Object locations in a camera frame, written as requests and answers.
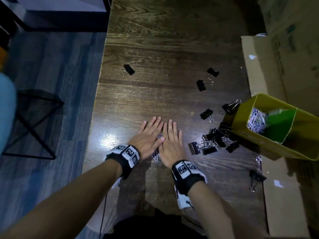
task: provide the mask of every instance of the yellow container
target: yellow container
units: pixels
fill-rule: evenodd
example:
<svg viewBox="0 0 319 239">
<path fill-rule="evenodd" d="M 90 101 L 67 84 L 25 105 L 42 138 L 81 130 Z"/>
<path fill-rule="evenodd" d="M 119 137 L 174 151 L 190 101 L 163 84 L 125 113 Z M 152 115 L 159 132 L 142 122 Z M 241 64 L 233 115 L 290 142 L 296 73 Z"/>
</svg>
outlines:
<svg viewBox="0 0 319 239">
<path fill-rule="evenodd" d="M 283 157 L 319 159 L 319 118 L 297 108 L 291 129 L 283 144 L 279 144 L 247 128 L 253 108 L 262 112 L 274 109 L 296 109 L 283 101 L 266 94 L 258 94 L 242 103 L 233 121 L 233 133 Z"/>
</svg>

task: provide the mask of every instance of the wooden table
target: wooden table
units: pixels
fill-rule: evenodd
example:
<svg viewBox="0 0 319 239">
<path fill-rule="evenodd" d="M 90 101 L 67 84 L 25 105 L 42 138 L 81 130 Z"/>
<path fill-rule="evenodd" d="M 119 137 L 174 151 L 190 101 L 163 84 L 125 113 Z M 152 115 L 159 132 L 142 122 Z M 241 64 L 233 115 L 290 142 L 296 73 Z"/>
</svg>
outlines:
<svg viewBox="0 0 319 239">
<path fill-rule="evenodd" d="M 248 189 L 256 154 L 240 146 L 231 154 L 223 149 L 192 156 L 187 146 L 218 127 L 221 105 L 250 97 L 241 35 L 247 35 L 246 25 L 232 0 L 113 0 L 83 171 L 126 143 L 142 121 L 173 119 L 183 130 L 188 158 L 206 174 L 209 186 L 265 231 L 262 186 L 255 193 Z M 126 63 L 134 75 L 122 76 Z M 209 81 L 209 67 L 220 74 L 199 92 L 196 81 Z M 212 123 L 199 116 L 207 108 L 214 111 Z M 146 160 L 120 189 L 109 192 L 104 231 L 134 213 L 152 214 L 154 207 L 181 214 L 170 170 Z M 96 218 L 102 211 L 100 206 Z M 98 222 L 89 225 L 99 228 Z"/>
</svg>

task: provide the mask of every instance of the wall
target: wall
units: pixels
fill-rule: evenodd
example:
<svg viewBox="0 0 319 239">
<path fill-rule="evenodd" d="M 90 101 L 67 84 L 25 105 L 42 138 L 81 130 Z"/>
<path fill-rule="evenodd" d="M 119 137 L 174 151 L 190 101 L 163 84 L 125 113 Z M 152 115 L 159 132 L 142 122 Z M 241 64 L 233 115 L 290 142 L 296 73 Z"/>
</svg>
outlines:
<svg viewBox="0 0 319 239">
<path fill-rule="evenodd" d="M 103 0 L 17 0 L 17 1 L 27 10 L 106 12 Z"/>
</svg>

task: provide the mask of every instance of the blue seat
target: blue seat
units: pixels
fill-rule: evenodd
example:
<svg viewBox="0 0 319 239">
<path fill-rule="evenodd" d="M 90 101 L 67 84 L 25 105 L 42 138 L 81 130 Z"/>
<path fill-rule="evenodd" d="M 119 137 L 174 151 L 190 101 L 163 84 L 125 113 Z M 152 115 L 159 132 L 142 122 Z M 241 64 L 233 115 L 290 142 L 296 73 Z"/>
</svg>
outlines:
<svg viewBox="0 0 319 239">
<path fill-rule="evenodd" d="M 10 78 L 0 73 L 0 154 L 9 139 L 17 107 L 17 91 Z"/>
</svg>

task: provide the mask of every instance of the chair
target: chair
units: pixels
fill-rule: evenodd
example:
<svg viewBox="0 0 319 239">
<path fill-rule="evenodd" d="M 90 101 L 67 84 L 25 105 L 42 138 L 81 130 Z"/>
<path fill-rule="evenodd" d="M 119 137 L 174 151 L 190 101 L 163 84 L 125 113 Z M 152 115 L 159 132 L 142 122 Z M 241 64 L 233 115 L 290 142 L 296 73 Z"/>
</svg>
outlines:
<svg viewBox="0 0 319 239">
<path fill-rule="evenodd" d="M 51 101 L 57 104 L 57 107 L 52 109 L 47 115 L 40 119 L 37 123 L 31 126 L 23 116 L 16 110 L 17 107 L 17 96 L 24 96 L 33 99 L 40 99 Z M 38 133 L 34 130 L 39 124 L 46 120 L 49 116 L 55 113 L 59 108 L 64 105 L 64 102 L 56 99 L 49 99 L 41 96 L 17 93 L 13 82 L 9 77 L 0 73 L 0 153 L 3 156 L 12 156 L 12 157 L 26 157 L 26 158 L 39 158 L 39 159 L 50 159 L 54 160 L 56 158 L 54 152 L 48 147 L 48 145 L 40 138 Z M 14 118 L 21 122 L 21 124 L 27 129 L 25 133 L 16 138 L 12 143 L 7 144 L 14 123 Z M 7 153 L 6 151 L 16 144 L 22 137 L 30 133 L 41 146 L 50 154 L 51 157 L 43 156 L 33 156 L 33 155 L 23 155 L 15 153 Z"/>
</svg>

